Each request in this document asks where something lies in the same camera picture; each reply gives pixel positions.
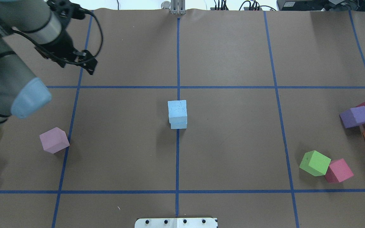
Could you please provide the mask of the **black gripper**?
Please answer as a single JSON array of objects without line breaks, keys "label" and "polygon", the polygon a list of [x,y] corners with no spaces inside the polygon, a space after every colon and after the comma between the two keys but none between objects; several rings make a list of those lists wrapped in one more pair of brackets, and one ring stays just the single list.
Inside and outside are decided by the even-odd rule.
[{"label": "black gripper", "polygon": [[93,75],[98,63],[90,51],[76,49],[72,38],[65,30],[62,30],[59,36],[52,42],[35,45],[35,49],[45,59],[51,59],[62,68],[66,64],[75,65],[82,67],[90,75]]}]

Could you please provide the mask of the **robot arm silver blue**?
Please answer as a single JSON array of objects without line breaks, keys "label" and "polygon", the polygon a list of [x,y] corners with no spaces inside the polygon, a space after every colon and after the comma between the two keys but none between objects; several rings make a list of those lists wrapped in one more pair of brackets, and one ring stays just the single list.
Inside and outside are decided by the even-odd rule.
[{"label": "robot arm silver blue", "polygon": [[69,0],[0,0],[0,126],[10,116],[24,119],[49,103],[52,95],[4,37],[17,34],[29,40],[45,59],[79,66],[92,75],[96,54],[74,48],[66,28],[72,19],[94,13]]}]

